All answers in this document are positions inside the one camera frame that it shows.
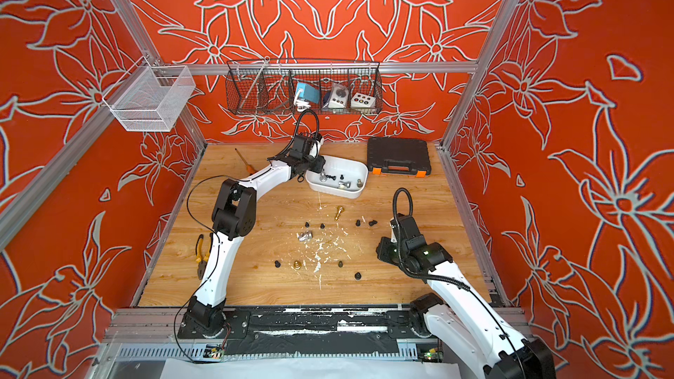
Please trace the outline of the silver chess knight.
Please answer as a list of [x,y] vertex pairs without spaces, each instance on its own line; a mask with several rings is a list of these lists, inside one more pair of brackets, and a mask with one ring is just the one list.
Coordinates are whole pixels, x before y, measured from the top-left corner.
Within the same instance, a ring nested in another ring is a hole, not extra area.
[[307,230],[298,235],[299,242],[306,242],[313,239],[313,231]]

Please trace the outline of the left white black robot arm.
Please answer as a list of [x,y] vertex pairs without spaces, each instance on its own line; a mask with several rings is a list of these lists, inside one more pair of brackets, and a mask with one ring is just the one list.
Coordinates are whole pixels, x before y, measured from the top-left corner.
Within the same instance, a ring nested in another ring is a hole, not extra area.
[[319,133],[298,133],[280,153],[270,157],[266,168],[242,180],[224,180],[212,210],[211,252],[200,285],[187,303],[184,323],[207,337],[224,330],[228,279],[244,237],[255,227],[259,198],[307,172],[321,173],[325,165],[323,143]]

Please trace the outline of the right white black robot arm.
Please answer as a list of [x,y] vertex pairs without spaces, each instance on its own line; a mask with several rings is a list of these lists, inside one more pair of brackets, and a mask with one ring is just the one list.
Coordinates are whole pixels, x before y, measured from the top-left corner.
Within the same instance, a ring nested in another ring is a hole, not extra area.
[[396,213],[391,237],[377,246],[377,259],[398,267],[433,291],[415,300],[421,328],[458,357],[474,378],[555,378],[553,355],[539,339],[528,339],[482,298],[453,257],[428,244],[414,217]]

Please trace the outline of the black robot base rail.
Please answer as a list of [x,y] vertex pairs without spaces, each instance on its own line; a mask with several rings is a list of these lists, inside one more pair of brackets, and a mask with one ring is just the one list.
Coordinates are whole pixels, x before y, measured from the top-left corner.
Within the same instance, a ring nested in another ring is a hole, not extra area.
[[227,306],[217,329],[207,332],[180,314],[181,344],[203,341],[223,358],[354,357],[428,359],[440,339],[414,324],[408,305]]

